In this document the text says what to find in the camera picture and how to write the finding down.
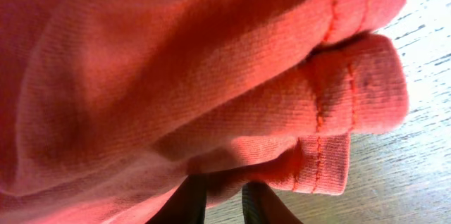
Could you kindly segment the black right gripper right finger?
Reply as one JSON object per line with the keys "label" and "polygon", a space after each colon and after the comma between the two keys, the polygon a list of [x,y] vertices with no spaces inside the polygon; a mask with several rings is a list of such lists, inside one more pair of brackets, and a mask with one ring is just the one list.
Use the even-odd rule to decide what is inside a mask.
{"label": "black right gripper right finger", "polygon": [[245,224],[302,224],[264,183],[249,182],[243,186],[242,212]]}

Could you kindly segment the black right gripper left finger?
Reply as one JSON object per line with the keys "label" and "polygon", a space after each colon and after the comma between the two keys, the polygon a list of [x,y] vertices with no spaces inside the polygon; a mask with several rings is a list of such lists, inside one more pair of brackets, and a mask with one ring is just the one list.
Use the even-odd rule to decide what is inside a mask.
{"label": "black right gripper left finger", "polygon": [[205,175],[190,175],[146,224],[204,224]]}

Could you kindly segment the orange t-shirt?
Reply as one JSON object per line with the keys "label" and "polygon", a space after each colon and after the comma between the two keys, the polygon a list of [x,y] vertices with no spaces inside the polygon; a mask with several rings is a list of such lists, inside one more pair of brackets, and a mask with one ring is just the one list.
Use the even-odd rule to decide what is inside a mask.
{"label": "orange t-shirt", "polygon": [[1,222],[145,223],[190,175],[345,190],[409,108],[406,0],[1,0]]}

